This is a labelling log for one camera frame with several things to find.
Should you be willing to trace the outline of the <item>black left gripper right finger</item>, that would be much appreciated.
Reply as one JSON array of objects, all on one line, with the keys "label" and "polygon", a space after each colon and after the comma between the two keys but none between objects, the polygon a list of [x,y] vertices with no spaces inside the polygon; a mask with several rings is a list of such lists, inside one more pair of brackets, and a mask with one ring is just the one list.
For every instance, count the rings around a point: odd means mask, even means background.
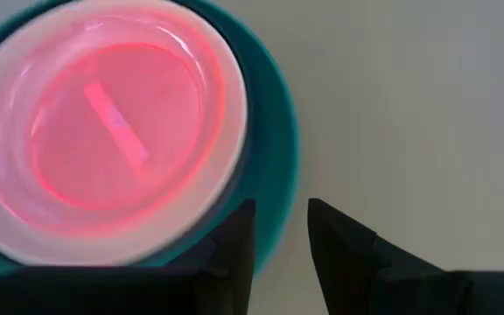
[{"label": "black left gripper right finger", "polygon": [[331,314],[504,315],[504,271],[440,269],[322,199],[308,233]]}]

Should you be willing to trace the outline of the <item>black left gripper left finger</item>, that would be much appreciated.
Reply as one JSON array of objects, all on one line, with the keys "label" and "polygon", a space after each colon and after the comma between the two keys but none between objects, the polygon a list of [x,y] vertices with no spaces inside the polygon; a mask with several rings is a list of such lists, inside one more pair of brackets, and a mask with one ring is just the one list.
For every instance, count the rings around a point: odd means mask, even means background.
[{"label": "black left gripper left finger", "polygon": [[256,203],[162,267],[28,267],[0,276],[0,314],[245,314]]}]

